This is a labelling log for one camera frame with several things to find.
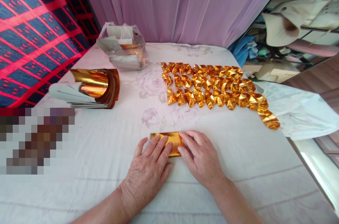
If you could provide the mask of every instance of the cardboard box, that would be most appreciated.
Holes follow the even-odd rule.
[[[254,72],[258,72],[261,69],[262,65],[257,61],[246,61],[245,65],[241,68],[244,71],[244,74],[247,77],[253,75]]]
[[[259,80],[282,83],[299,73],[300,71],[290,63],[274,61],[263,64],[260,71],[254,75]]]

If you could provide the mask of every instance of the hand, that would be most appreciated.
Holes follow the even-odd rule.
[[[168,136],[162,140],[160,138],[161,136],[155,137],[143,153],[147,137],[139,142],[127,176],[119,186],[124,209],[130,218],[155,198],[170,174],[172,164],[167,163],[167,160],[172,142],[164,149]]]
[[[227,179],[221,169],[218,153],[204,133],[189,130],[180,132],[180,136],[194,156],[192,158],[186,148],[178,147],[184,162],[197,181],[211,192]]]

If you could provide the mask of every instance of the left hand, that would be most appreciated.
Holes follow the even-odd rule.
[[[167,163],[167,160],[172,143],[164,148],[168,136],[162,140],[160,138],[161,136],[155,137],[143,153],[142,149],[148,138],[139,142],[127,176],[119,186],[122,203],[130,218],[155,198],[170,174],[172,164]]]

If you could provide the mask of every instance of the white tablecloth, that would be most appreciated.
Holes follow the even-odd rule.
[[[224,172],[267,223],[338,223],[310,174],[281,131],[264,126],[256,112],[237,107],[167,105],[160,62],[237,66],[220,47],[147,43],[149,65],[120,71],[120,97],[112,110],[76,110],[75,179],[68,182],[2,181],[2,223],[64,223],[111,193],[127,174],[139,140],[152,132],[194,129],[216,147]],[[92,47],[75,68],[112,68]],[[73,81],[68,72],[61,80]],[[68,107],[47,94],[38,107]],[[134,223],[224,223],[213,198],[181,157],[157,197]]]

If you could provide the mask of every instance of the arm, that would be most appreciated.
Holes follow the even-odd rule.
[[[193,154],[178,147],[192,175],[213,196],[225,220],[229,224],[264,223],[262,218],[246,201],[234,183],[222,172],[218,153],[205,134],[189,130],[180,132]]]
[[[168,137],[160,138],[154,138],[143,153],[147,137],[142,139],[124,181],[111,195],[72,223],[127,223],[148,205],[165,183],[172,168],[172,164],[167,163],[172,143],[164,148]]]

